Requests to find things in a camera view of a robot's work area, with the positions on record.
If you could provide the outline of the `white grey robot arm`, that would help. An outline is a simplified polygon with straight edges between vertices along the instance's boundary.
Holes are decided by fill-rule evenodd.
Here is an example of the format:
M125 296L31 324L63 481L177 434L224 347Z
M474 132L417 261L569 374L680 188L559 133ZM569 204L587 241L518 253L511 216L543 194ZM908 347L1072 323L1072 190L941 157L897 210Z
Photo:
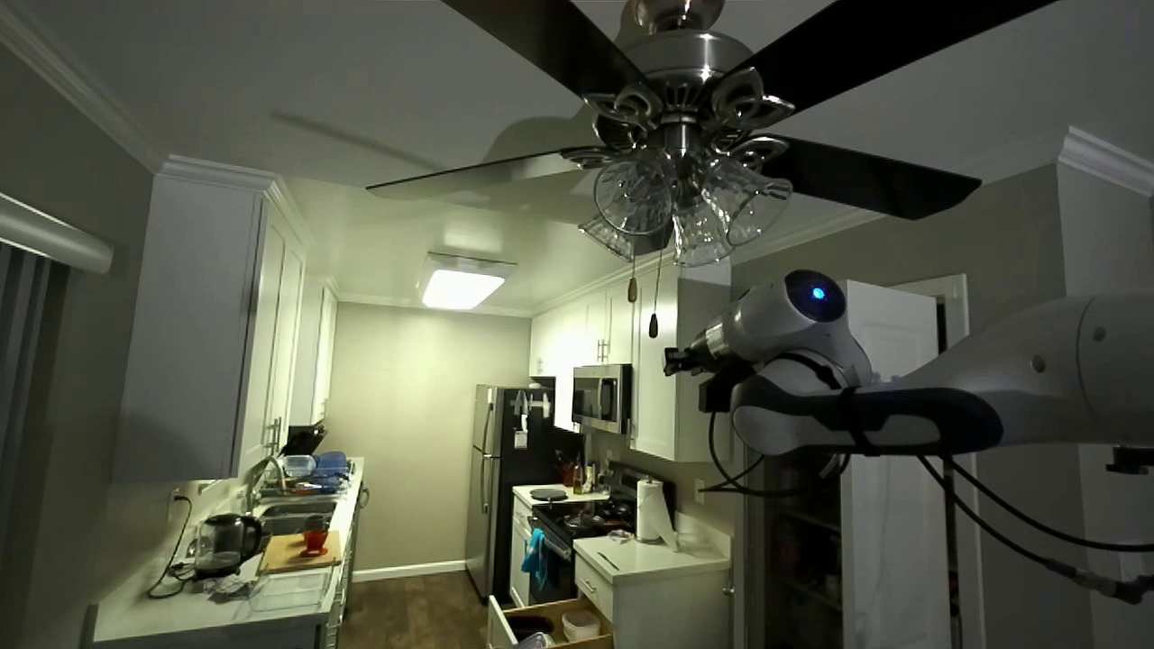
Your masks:
M745 446L774 457L974 454L1018 443L1154 443L1154 296L1069 296L968 336L879 378L846 329L846 296L824 270L745 291L665 371L705 374Z

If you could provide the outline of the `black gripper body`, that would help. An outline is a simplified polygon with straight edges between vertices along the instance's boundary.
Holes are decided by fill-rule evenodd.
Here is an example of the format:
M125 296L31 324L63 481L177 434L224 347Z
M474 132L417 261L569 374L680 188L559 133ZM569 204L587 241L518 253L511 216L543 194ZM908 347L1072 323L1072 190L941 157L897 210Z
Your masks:
M665 349L668 374L699 374L699 407L717 415L731 407L731 391L751 374L751 366L731 353L711 353L705 343L668 347Z

